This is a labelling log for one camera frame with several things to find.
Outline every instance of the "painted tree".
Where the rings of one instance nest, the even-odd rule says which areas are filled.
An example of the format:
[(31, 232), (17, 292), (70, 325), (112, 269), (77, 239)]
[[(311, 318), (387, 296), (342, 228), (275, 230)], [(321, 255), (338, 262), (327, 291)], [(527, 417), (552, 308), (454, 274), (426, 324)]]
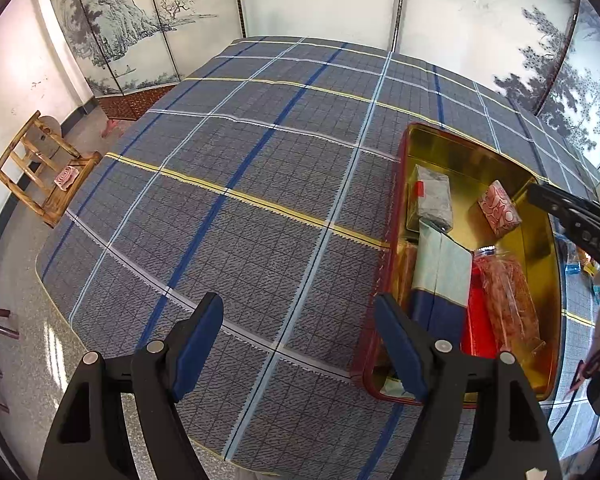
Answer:
[(600, 16), (588, 0), (580, 1), (578, 27), (584, 32), (583, 40), (600, 43)]
[[(503, 79), (494, 77), (494, 82), (507, 97), (531, 110), (546, 88), (566, 38), (538, 8), (523, 9), (522, 13), (542, 32), (539, 52), (531, 46), (520, 49), (525, 57), (523, 67), (534, 75), (525, 82), (511, 73)], [(590, 134), (600, 134), (600, 80), (595, 80), (589, 70), (584, 74), (578, 72), (565, 60), (539, 117), (578, 149), (595, 148), (596, 142)]]
[(96, 43), (94, 35), (99, 37), (100, 26), (96, 18), (102, 15), (101, 10), (92, 10), (89, 5), (82, 5), (80, 0), (68, 1), (68, 12), (59, 20), (69, 44), (75, 53), (82, 58), (91, 59), (95, 66), (103, 66), (105, 60)]
[(160, 0), (158, 2), (160, 18), (166, 23), (173, 23), (179, 12), (192, 10), (193, 3), (193, 0)]

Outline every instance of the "blue stripe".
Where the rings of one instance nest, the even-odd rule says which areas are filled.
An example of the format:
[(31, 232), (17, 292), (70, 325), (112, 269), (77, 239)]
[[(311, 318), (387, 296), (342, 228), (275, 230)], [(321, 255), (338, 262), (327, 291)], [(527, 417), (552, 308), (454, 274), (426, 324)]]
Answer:
[[(252, 46), (257, 45), (258, 43), (260, 43), (261, 41), (264, 41), (264, 39), (266, 38), (266, 36), (263, 36), (262, 38), (260, 38), (258, 41), (256, 41), (255, 43), (251, 43), (249, 46), (245, 47), (244, 49), (238, 51), (237, 54), (235, 54), (236, 56), (240, 56), (241, 53), (243, 53), (245, 50), (249, 50)], [(232, 58), (229, 58), (225, 61), (223, 61), (221, 64), (219, 64), (218, 66), (216, 66), (215, 68), (211, 69), (209, 72), (207, 72), (205, 75), (202, 76), (202, 79), (209, 77), (210, 75), (212, 75), (213, 72), (215, 72), (216, 70), (218, 70), (219, 68), (223, 67), (224, 65), (226, 65), (229, 61), (231, 61)], [(166, 108), (165, 110), (168, 110), (169, 108), (171, 108), (174, 104), (176, 104), (180, 99), (182, 99), (191, 89), (195, 88), (196, 86), (198, 86), (198, 84), (201, 82), (202, 80), (198, 80), (195, 83), (193, 83), (189, 88), (187, 88), (184, 92), (182, 92), (178, 97), (176, 97)], [(151, 127), (153, 126), (153, 124), (155, 123), (155, 121), (158, 120), (158, 118), (160, 118), (160, 115), (157, 115), (155, 118), (153, 118), (151, 120), (151, 122), (149, 122), (149, 124), (147, 124), (147, 126), (145, 126), (140, 133), (138, 133), (133, 140), (125, 147), (124, 150), (122, 150), (122, 152), (120, 153), (120, 155), (125, 155), (126, 152), (128, 152), (128, 150), (138, 141), (138, 139)], [(87, 202), (91, 199), (91, 197), (93, 197), (94, 193), (96, 192), (96, 190), (98, 189), (98, 187), (100, 186), (100, 184), (103, 183), (104, 179), (107, 177), (107, 175), (109, 174), (109, 172), (113, 169), (113, 167), (118, 163), (117, 160), (114, 160), (113, 163), (105, 170), (105, 172), (102, 174), (102, 176), (100, 177), (100, 179), (96, 182), (96, 185), (93, 187), (93, 189), (91, 190), (91, 192), (87, 195), (87, 198), (84, 200), (84, 202), (82, 203), (82, 205), (78, 208), (78, 211), (76, 212), (76, 216), (80, 216), (80, 213), (82, 212), (82, 210), (84, 209), (84, 206), (87, 205)], [(62, 244), (64, 244), (64, 241), (66, 240), (66, 238), (69, 235), (69, 232), (71, 232), (71, 229), (74, 227), (74, 223), (71, 222), (69, 224), (68, 229), (64, 232), (64, 235), (62, 235), (62, 238), (60, 238), (60, 241), (58, 242), (58, 245), (56, 245), (56, 248), (54, 249), (53, 253), (51, 253), (51, 258), (49, 258), (48, 263), (45, 266), (45, 270), (43, 270), (42, 272), (42, 277), (41, 279), (44, 281), (46, 274), (48, 273), (49, 267), (51, 267), (51, 263), (53, 263), (54, 258), (58, 255), (58, 251), (60, 250), (60, 248), (62, 247)]]
[(378, 464), (378, 460), (380, 460), (382, 453), (384, 453), (386, 446), (389, 444), (403, 411), (404, 404), (398, 404), (396, 402), (391, 409), (391, 415), (389, 415), (389, 418), (386, 420), (386, 424), (384, 425), (384, 429), (380, 434), (380, 438), (378, 438), (376, 446), (371, 452), (371, 455), (369, 455), (369, 458), (366, 459), (365, 466), (360, 470), (357, 480), (367, 480), (369, 478), (369, 475), (371, 475), (372, 471), (376, 467), (376, 464)]
[(438, 67), (432, 65), (433, 67), (433, 79), (436, 83), (436, 92), (438, 92), (438, 122), (440, 124), (445, 123), (445, 113), (442, 109), (442, 92), (440, 91), (440, 79), (438, 78)]
[(540, 152), (538, 151), (538, 147), (536, 146), (536, 143), (534, 142), (534, 138), (531, 135), (531, 132), (526, 127), (525, 120), (522, 118), (522, 113), (520, 113), (520, 108), (516, 105), (516, 103), (514, 101), (512, 101), (509, 98), (509, 96), (507, 96), (507, 101), (509, 101), (511, 108), (513, 108), (515, 111), (518, 112), (516, 114), (516, 117), (518, 118), (518, 122), (520, 123), (520, 128), (522, 128), (522, 132), (525, 134), (525, 137), (529, 140), (529, 144), (531, 144), (531, 150), (534, 152), (534, 157), (536, 158), (536, 162), (538, 163), (538, 168), (540, 170), (540, 174), (542, 176), (544, 176), (545, 178), (547, 178), (546, 169), (544, 168), (544, 164), (542, 163), (542, 157), (540, 156)]
[[(340, 48), (331, 55), (331, 57), (326, 61), (326, 63), (330, 63), (331, 61), (333, 61), (335, 59), (335, 57), (340, 52), (342, 52), (342, 49), (345, 48), (346, 46), (347, 46), (347, 43), (346, 42), (343, 43), (340, 46)], [(273, 121), (274, 126), (278, 126), (282, 121), (285, 120), (286, 116), (289, 114), (291, 109), (296, 105), (298, 100), (305, 94), (305, 92), (307, 90), (306, 86), (311, 85), (313, 82), (315, 82), (315, 80), (320, 76), (320, 74), (322, 72), (324, 72), (327, 69), (327, 67), (328, 67), (327, 64), (323, 64), (318, 70), (315, 71), (315, 73), (307, 80), (307, 82), (304, 83), (304, 88), (301, 88), (301, 89), (299, 89), (298, 92), (296, 92), (296, 94), (291, 98), (291, 100), (286, 104), (284, 109), (277, 116), (276, 120)], [(253, 159), (258, 155), (258, 153), (261, 152), (261, 150), (264, 148), (266, 143), (269, 142), (269, 139), (273, 136), (275, 131), (276, 131), (275, 128), (269, 128), (263, 134), (263, 136), (260, 138), (258, 143), (247, 154), (247, 156), (244, 158), (244, 160), (242, 161), (240, 166), (238, 166), (238, 169), (235, 170), (235, 173), (232, 175), (231, 179), (229, 179), (229, 182), (226, 184), (225, 187), (227, 187), (229, 189), (233, 189), (236, 186), (236, 184), (238, 184), (238, 181), (242, 178), (242, 176), (244, 175), (244, 172), (247, 170), (249, 165), (253, 162)], [(189, 247), (187, 247), (187, 250), (182, 255), (182, 258), (180, 259), (180, 263), (178, 264), (178, 266), (173, 271), (173, 274), (171, 275), (171, 278), (168, 283), (168, 285), (171, 288), (175, 288), (176, 285), (178, 285), (178, 282), (180, 281), (180, 278), (182, 277), (185, 269), (187, 268), (187, 265), (189, 265), (189, 262), (193, 258), (193, 255), (198, 250), (198, 247), (202, 243), (202, 240), (205, 237), (206, 232), (209, 231), (209, 228), (211, 227), (213, 220), (216, 218), (216, 215), (219, 213), (220, 208), (222, 207), (222, 204), (224, 204), (225, 200), (226, 200), (226, 195), (220, 195), (216, 199), (216, 202), (213, 204), (213, 206), (211, 207), (209, 212), (206, 214), (205, 220), (202, 222), (202, 224), (196, 231), (195, 236), (189, 243)], [(154, 331), (155, 325), (158, 323), (158, 318), (160, 317), (160, 314), (162, 313), (162, 310), (164, 309), (166, 304), (167, 304), (167, 298), (165, 296), (161, 296), (160, 299), (158, 300), (158, 302), (155, 304), (154, 310), (152, 311), (151, 316), (149, 317), (149, 320), (147, 321), (147, 324), (144, 327), (144, 330), (142, 331), (142, 335), (140, 336), (140, 339), (138, 340), (138, 346), (136, 348), (140, 348), (147, 343), (147, 341), (151, 337), (152, 332)]]

